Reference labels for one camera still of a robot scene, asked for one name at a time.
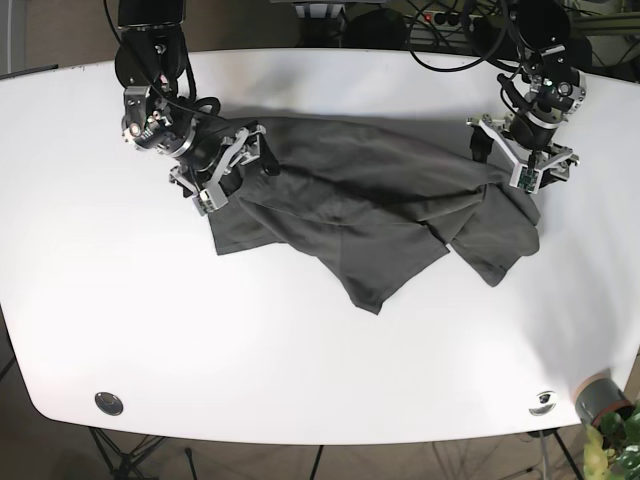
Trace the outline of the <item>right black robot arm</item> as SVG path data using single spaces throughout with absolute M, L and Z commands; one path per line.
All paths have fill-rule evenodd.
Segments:
M 176 161 L 171 184 L 208 215 L 228 203 L 256 163 L 280 172 L 267 130 L 257 121 L 232 126 L 216 97 L 198 97 L 182 23 L 182 1 L 122 1 L 107 22 L 119 48 L 115 73 L 122 85 L 122 136 L 135 149 Z

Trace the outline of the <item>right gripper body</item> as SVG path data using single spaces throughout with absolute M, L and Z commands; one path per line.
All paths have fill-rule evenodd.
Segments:
M 186 135 L 171 133 L 165 153 L 178 161 L 169 181 L 179 186 L 200 215 L 225 207 L 243 183 L 244 168 L 261 158 L 263 126 L 254 121 L 238 129 L 223 122 L 192 121 Z

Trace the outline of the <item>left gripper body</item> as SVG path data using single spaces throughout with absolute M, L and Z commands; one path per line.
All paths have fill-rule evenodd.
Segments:
M 540 183 L 548 158 L 556 154 L 575 154 L 571 148 L 553 141 L 563 120 L 562 112 L 557 109 L 542 109 L 534 103 L 529 111 L 519 109 L 501 118 L 491 117 L 492 123 L 481 120 L 480 126 L 494 140 L 493 149 L 498 148 L 509 161 L 509 185 L 514 188 L 526 193 L 539 192 L 546 187 Z

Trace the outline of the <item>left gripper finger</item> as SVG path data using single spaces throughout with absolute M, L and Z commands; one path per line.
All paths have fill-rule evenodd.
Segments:
M 550 156 L 547 166 L 542 170 L 541 186 L 549 186 L 556 182 L 567 182 L 570 169 L 579 164 L 579 157 L 573 153 L 563 153 Z
M 481 128 L 480 121 L 492 123 L 491 116 L 482 116 L 478 118 L 468 118 L 466 124 L 473 129 L 470 140 L 470 150 L 474 161 L 486 163 L 492 152 L 494 140 Z

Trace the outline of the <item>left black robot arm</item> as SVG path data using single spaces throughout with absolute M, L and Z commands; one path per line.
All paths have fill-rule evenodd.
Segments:
M 506 1 L 505 33 L 514 41 L 518 65 L 499 74 L 502 117 L 470 118 L 473 158 L 484 161 L 497 146 L 512 164 L 509 184 L 528 194 L 567 181 L 579 157 L 554 136 L 583 104 L 584 74 L 570 64 L 566 44 L 571 22 L 556 1 Z

